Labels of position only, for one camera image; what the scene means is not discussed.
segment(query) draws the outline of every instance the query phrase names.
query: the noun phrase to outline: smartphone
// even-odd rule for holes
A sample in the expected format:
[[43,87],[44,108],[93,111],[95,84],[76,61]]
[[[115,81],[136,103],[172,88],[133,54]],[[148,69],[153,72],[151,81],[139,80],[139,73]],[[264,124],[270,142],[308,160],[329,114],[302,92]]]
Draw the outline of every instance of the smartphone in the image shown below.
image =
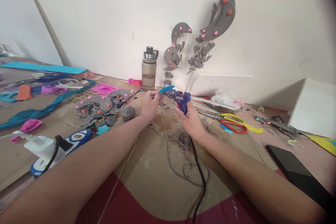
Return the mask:
[[307,194],[326,211],[329,210],[333,196],[317,181],[293,153],[272,145],[266,149],[289,182]]

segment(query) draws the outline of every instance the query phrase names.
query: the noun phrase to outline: hot glue gun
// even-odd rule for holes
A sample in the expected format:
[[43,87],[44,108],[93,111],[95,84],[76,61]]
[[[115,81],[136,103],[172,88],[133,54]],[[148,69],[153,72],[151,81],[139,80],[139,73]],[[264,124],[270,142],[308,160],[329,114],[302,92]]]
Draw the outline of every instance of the hot glue gun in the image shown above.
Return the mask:
[[176,90],[168,90],[163,92],[168,98],[174,99],[177,102],[177,106],[184,114],[187,113],[187,102],[191,101],[191,94],[187,92],[181,92]]

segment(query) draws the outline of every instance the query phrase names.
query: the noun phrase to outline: orange foam piece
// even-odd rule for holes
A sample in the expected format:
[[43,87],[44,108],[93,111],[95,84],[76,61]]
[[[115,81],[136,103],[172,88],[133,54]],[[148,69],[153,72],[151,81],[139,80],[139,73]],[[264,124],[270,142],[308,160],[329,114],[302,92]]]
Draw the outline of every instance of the orange foam piece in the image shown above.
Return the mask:
[[17,94],[17,100],[29,100],[32,98],[30,95],[32,88],[30,85],[19,86],[19,93]]

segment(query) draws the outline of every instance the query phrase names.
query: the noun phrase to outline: power strip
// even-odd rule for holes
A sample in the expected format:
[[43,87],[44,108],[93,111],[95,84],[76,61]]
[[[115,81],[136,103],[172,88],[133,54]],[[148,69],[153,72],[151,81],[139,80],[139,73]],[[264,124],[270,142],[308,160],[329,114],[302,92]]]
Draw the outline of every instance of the power strip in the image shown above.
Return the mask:
[[[73,152],[75,149],[77,149],[79,146],[85,144],[88,142],[93,133],[89,129],[81,129],[77,131],[76,133],[73,133],[72,135],[65,138],[66,141],[73,144],[73,146],[65,152],[65,156],[67,156],[69,153]],[[49,163],[49,160],[43,160],[41,158],[37,159],[30,167],[30,172],[34,175],[35,178],[39,177],[41,173],[44,171],[45,167]],[[57,162],[53,162],[49,169],[53,167]]]

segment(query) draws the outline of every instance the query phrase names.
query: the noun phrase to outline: red scissors handle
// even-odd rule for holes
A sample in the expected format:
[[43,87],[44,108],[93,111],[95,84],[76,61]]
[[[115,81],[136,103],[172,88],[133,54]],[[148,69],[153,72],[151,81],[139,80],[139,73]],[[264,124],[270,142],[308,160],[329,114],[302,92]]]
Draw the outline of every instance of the red scissors handle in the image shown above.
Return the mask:
[[[231,121],[221,120],[220,123],[223,124],[224,126],[226,126],[227,128],[229,128],[230,130],[232,130],[233,132],[236,132],[236,133],[239,133],[239,134],[245,134],[245,133],[247,133],[247,127],[245,125],[243,125],[243,124],[238,123],[238,122],[231,122]],[[234,128],[231,128],[228,124],[239,126],[239,127],[243,128],[244,130],[243,131],[236,130]]]

